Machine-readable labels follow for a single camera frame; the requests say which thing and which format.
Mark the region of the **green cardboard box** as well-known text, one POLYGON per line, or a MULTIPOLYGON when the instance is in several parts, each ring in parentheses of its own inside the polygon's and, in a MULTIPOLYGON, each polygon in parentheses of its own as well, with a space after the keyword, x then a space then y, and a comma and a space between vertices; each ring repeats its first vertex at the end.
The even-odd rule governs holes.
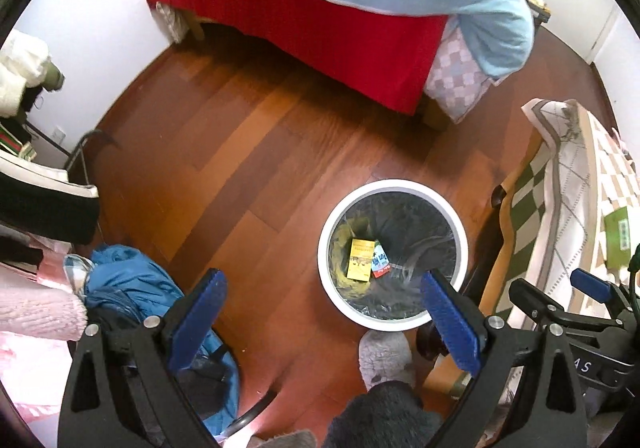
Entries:
POLYGON ((618 208, 604 218, 606 266, 620 270, 631 259, 631 232, 628 208, 618 208))

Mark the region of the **white round trash bin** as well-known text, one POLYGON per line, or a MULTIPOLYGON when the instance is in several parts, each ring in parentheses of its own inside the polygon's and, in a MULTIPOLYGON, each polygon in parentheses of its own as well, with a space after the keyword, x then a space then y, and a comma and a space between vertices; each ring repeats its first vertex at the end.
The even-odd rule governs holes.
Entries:
POLYGON ((407 331, 431 316, 421 279, 437 270, 460 289, 469 243, 459 215, 437 191, 407 179, 369 182, 345 196, 322 227, 317 248, 324 293, 348 320, 370 330, 407 331), (356 240, 375 243, 390 268, 366 281, 347 277, 356 240))

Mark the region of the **white grey patterned quilt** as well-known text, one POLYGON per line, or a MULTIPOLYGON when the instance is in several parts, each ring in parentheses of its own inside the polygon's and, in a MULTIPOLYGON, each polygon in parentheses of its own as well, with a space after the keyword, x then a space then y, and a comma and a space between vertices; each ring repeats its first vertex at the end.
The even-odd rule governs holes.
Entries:
MULTIPOLYGON (((589 238, 590 180, 579 108, 582 106, 574 100, 541 98, 522 107, 529 123, 551 150, 544 169, 544 217, 523 279, 571 310, 578 309, 582 299, 570 284, 570 274, 582 268, 589 238)), ((514 328, 532 326, 524 312, 513 304, 506 321, 514 328)))

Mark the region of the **blue jacket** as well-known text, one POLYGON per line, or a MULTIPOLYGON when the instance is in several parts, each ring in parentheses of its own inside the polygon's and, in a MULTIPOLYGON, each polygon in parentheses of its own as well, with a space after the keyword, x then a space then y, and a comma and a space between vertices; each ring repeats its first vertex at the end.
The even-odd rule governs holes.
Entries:
MULTIPOLYGON (((137 326, 164 316, 183 292, 166 270, 130 246, 100 246, 91 253, 84 303, 92 321, 117 318, 137 326)), ((177 379, 209 433, 221 434, 239 411, 240 375, 229 347, 207 333, 189 368, 177 379)))

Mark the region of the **green checkered orange blanket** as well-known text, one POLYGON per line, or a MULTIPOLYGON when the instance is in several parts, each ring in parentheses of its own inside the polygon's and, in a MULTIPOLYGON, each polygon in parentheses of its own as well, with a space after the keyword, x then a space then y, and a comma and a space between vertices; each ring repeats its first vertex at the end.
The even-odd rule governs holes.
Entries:
POLYGON ((544 169, 550 147, 536 130, 524 158, 491 194, 486 220, 473 252, 474 265, 461 292, 488 316, 508 318, 508 289, 526 276, 544 217, 544 169))

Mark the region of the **grey plastic bin liner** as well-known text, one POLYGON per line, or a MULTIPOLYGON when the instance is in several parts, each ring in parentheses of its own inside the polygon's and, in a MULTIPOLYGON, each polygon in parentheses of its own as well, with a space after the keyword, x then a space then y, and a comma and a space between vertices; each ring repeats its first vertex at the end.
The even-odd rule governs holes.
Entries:
POLYGON ((337 220, 328 249, 329 273, 337 293, 358 314, 399 320, 424 312, 421 280, 437 270, 446 279, 456 272, 458 248, 451 228, 431 202, 399 191, 369 194, 337 220), (392 269, 368 282, 346 277, 352 239, 379 241, 392 269))

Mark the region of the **red blue small packet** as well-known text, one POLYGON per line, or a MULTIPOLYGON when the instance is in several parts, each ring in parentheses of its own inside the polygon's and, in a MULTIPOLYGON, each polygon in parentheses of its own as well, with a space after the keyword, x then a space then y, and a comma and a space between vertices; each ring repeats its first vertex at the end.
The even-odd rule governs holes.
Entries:
POLYGON ((388 274, 391 269, 392 265, 381 242, 375 241, 371 260, 371 274, 374 275, 375 278, 381 278, 388 274))

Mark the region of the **beige checkered bed cover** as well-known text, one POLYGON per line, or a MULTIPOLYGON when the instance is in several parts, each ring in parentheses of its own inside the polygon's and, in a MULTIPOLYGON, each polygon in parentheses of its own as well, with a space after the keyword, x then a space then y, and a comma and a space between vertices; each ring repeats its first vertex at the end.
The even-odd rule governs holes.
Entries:
POLYGON ((639 216, 639 177, 624 150, 599 120, 585 108, 579 108, 578 114, 590 180, 589 238, 580 266, 605 281, 627 282, 625 266, 608 267, 604 218, 619 208, 631 208, 634 217, 639 216))

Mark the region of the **black trouser leg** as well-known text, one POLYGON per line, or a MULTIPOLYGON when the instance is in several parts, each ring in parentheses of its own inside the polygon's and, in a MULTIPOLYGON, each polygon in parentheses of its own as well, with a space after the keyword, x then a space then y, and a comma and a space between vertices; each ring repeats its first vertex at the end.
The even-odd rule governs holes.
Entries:
POLYGON ((404 382, 375 385, 354 398, 329 425, 323 447, 426 447, 442 426, 437 412, 404 382))

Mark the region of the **yellow box in bin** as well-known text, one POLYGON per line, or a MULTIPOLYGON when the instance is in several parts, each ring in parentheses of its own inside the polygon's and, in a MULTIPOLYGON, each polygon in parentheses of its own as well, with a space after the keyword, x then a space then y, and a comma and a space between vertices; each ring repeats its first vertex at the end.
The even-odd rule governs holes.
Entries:
POLYGON ((352 239, 346 277, 349 280, 368 282, 371 275, 375 242, 364 239, 352 239))

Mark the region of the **pink fuzzy garment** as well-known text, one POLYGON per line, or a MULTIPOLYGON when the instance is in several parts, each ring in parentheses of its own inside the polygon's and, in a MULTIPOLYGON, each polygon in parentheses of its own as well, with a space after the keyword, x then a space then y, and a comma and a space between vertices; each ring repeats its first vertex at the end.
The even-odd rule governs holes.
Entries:
POLYGON ((73 293, 2 272, 0 294, 2 332, 77 341, 87 327, 85 305, 73 293))

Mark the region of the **black white chair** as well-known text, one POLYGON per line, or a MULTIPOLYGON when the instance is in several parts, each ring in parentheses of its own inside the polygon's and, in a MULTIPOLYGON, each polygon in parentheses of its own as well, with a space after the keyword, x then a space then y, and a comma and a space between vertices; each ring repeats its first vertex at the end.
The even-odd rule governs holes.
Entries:
POLYGON ((99 190, 67 172, 1 153, 1 223, 48 239, 89 244, 100 216, 99 190))

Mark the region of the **checkered pink grey pillow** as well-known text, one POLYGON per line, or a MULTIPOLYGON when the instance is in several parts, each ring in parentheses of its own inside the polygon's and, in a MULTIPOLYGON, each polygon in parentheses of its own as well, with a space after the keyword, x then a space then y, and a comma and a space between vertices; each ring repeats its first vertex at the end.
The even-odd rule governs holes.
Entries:
POLYGON ((483 72, 465 43, 458 18, 450 17, 424 84, 424 94, 451 122, 459 123, 491 86, 498 86, 505 79, 483 72))

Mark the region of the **red bed sheet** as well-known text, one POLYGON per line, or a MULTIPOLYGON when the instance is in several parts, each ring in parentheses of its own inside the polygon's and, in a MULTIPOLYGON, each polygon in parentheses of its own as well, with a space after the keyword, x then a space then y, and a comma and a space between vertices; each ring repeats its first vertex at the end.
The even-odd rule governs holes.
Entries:
POLYGON ((446 16, 377 14, 328 0, 146 0, 262 38, 314 70, 412 116, 446 16))

